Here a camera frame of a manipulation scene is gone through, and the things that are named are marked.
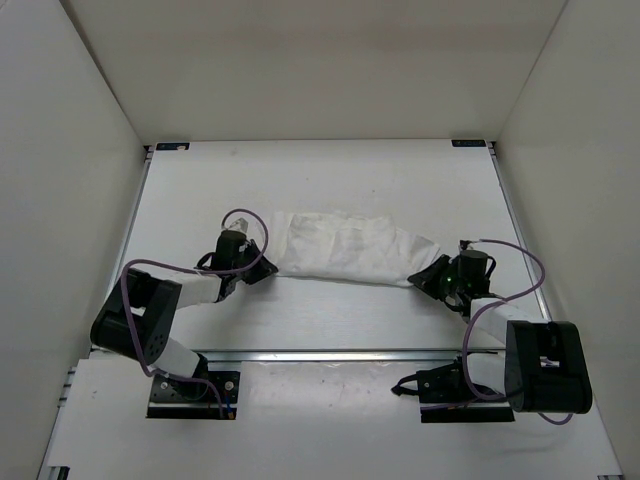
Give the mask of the white pleated skirt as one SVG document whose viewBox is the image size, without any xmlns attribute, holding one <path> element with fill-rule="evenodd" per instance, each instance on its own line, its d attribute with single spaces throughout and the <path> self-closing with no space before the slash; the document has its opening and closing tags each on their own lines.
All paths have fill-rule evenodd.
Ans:
<svg viewBox="0 0 640 480">
<path fill-rule="evenodd" d="M 285 277 L 408 287 L 440 252 L 389 216 L 276 212 L 267 227 L 267 257 Z"/>
</svg>

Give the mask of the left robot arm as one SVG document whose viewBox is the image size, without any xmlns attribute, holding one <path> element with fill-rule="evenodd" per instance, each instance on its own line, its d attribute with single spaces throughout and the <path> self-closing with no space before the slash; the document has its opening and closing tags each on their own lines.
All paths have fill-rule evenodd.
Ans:
<svg viewBox="0 0 640 480">
<path fill-rule="evenodd" d="M 171 338 L 176 312 L 187 307 L 226 300 L 244 283 L 254 285 L 278 272 L 253 239 L 237 230 L 220 233 L 216 248 L 204 254 L 193 270 L 177 269 L 160 279 L 132 261 L 94 320 L 93 345 L 136 360 L 145 372 L 162 375 L 188 398 L 208 389 L 206 359 Z"/>
</svg>

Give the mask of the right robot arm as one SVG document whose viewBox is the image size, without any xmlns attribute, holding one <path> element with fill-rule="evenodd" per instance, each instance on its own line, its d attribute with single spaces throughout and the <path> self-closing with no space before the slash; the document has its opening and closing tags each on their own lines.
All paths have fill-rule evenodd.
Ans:
<svg viewBox="0 0 640 480">
<path fill-rule="evenodd" d="M 495 258 L 464 241 L 408 278 L 411 286 L 467 324 L 460 353 L 448 365 L 416 373 L 414 394 L 429 410 L 475 402 L 508 403 L 555 423 L 593 404 L 580 334 L 571 322 L 536 320 L 490 290 Z"/>
</svg>

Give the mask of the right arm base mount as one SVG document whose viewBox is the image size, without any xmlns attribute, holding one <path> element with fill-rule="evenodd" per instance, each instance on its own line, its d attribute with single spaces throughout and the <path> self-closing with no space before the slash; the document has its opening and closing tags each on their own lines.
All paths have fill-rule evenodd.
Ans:
<svg viewBox="0 0 640 480">
<path fill-rule="evenodd" d="M 507 402 L 478 399 L 466 384 L 459 359 L 443 366 L 417 370 L 392 388 L 396 396 L 416 397 L 422 424 L 511 423 Z"/>
</svg>

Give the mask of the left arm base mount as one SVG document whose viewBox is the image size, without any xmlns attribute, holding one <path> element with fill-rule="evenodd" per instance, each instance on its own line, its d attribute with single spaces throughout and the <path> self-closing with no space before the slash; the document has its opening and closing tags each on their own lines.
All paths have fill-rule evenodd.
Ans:
<svg viewBox="0 0 640 480">
<path fill-rule="evenodd" d="M 235 420 L 241 372 L 209 366 L 209 382 L 219 394 L 201 383 L 185 383 L 156 376 L 151 384 L 146 417 L 149 419 Z"/>
</svg>

